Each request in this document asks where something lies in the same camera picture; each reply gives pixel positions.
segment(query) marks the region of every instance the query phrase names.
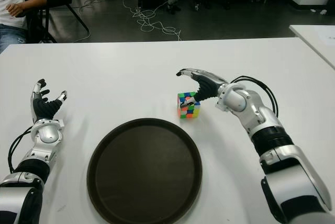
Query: wire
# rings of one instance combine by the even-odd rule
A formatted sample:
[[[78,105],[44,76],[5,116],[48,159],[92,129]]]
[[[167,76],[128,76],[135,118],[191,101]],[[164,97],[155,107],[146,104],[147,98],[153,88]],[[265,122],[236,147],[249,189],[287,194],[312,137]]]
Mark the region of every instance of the wire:
[[[136,22],[141,25],[141,31],[143,32],[151,32],[154,29],[159,29],[161,30],[164,34],[166,35],[176,35],[178,38],[178,41],[182,41],[180,38],[180,33],[182,32],[181,30],[177,32],[176,28],[174,27],[164,27],[163,24],[160,21],[156,21],[154,23],[150,22],[150,19],[154,18],[156,16],[156,11],[160,7],[163,7],[167,2],[161,4],[158,6],[154,11],[152,10],[144,10],[144,11],[132,11],[132,9],[128,6],[125,5],[125,0],[123,0],[123,5],[125,8],[129,9],[130,12],[133,14],[133,18],[139,17],[140,19],[136,20]]]
[[[273,113],[276,115],[276,117],[278,117],[279,109],[278,109],[278,103],[277,103],[276,97],[274,96],[273,92],[266,84],[264,84],[263,82],[253,77],[249,77],[249,76],[239,76],[238,78],[231,81],[231,83],[237,83],[240,81],[249,81],[249,82],[257,84],[260,88],[262,88],[270,98]]]
[[[12,156],[13,156],[13,153],[14,153],[15,149],[17,148],[17,146],[20,144],[23,136],[26,135],[26,134],[28,134],[28,133],[30,133],[31,128],[32,128],[32,126],[29,127],[27,130],[25,130],[25,132],[22,133],[19,137],[17,137],[13,141],[12,145],[9,148],[9,152],[8,152],[8,166],[9,166],[10,173],[14,172],[14,168],[13,168],[13,165],[12,165]]]

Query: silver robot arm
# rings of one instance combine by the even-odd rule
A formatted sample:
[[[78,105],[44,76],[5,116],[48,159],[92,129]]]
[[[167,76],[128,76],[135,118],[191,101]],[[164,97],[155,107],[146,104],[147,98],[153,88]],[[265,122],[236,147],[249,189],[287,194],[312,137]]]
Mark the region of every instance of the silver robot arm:
[[[200,85],[194,97],[181,107],[218,97],[216,107],[239,118],[260,156],[265,173],[262,189],[277,221],[335,223],[335,217],[329,214],[332,206],[327,187],[256,92],[202,70],[182,69],[177,73],[181,75],[191,77]]]
[[[67,98],[66,91],[54,101],[47,102],[40,91],[46,83],[42,79],[35,84],[31,95],[33,127],[31,137],[34,146],[23,157],[16,169],[0,182],[0,223],[37,224],[42,207],[44,184],[55,164],[59,144],[62,141],[62,120],[53,116]]]

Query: rubik's cube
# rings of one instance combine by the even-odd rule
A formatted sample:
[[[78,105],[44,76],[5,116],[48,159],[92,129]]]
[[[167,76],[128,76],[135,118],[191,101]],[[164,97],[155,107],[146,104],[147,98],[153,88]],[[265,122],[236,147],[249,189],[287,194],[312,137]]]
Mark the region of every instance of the rubik's cube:
[[[180,118],[196,118],[199,115],[200,103],[196,102],[194,105],[190,105],[184,108],[180,108],[180,104],[190,99],[195,95],[195,92],[186,92],[178,94],[178,115]]]

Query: brown tray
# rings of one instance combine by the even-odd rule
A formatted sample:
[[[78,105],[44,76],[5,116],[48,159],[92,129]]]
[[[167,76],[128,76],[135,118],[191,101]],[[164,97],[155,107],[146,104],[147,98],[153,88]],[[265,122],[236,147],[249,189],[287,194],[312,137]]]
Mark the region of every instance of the brown tray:
[[[168,224],[196,199],[202,180],[199,151],[180,127],[161,119],[127,122],[95,149],[88,194],[110,223]]]

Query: white table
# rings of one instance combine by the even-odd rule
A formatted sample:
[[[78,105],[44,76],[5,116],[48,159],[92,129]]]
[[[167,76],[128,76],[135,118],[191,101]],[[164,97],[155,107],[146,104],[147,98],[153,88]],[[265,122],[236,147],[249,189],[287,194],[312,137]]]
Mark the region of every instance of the white table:
[[[202,156],[200,195],[178,223],[277,224],[261,189],[259,157],[238,119],[215,108],[215,99],[202,102],[199,118],[178,119],[177,93],[197,90],[195,81],[175,76],[184,67],[228,80],[241,74],[263,80],[276,95],[286,131],[328,186],[334,205],[335,75],[298,38],[9,46],[0,55],[0,178],[8,174],[11,142],[31,125],[31,89],[45,78],[50,97],[66,89],[69,98],[55,117],[64,119],[65,141],[46,183],[40,223],[105,223],[87,194],[91,154],[118,125],[155,117],[182,127]],[[14,166],[30,146],[24,138]]]
[[[289,28],[335,69],[335,26],[291,25]]]

